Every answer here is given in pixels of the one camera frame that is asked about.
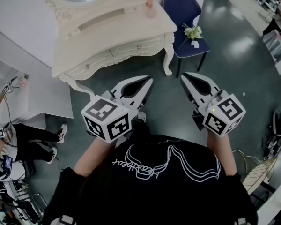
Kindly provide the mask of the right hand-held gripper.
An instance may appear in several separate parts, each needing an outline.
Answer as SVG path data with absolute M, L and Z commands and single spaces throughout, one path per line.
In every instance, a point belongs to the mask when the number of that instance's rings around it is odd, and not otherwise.
M 191 96 L 194 103 L 202 104 L 203 96 L 214 95 L 193 111 L 192 118 L 199 130 L 207 128 L 217 136 L 223 137 L 244 117 L 246 110 L 236 96 L 219 90 L 211 78 L 199 73 L 184 72 L 180 81 L 187 96 Z

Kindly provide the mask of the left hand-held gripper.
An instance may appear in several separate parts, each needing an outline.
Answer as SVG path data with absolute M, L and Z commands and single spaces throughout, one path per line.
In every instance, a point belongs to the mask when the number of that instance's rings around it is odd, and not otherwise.
M 81 111 L 87 130 L 107 143 L 125 135 L 152 86 L 151 76 L 135 76 L 93 97 Z

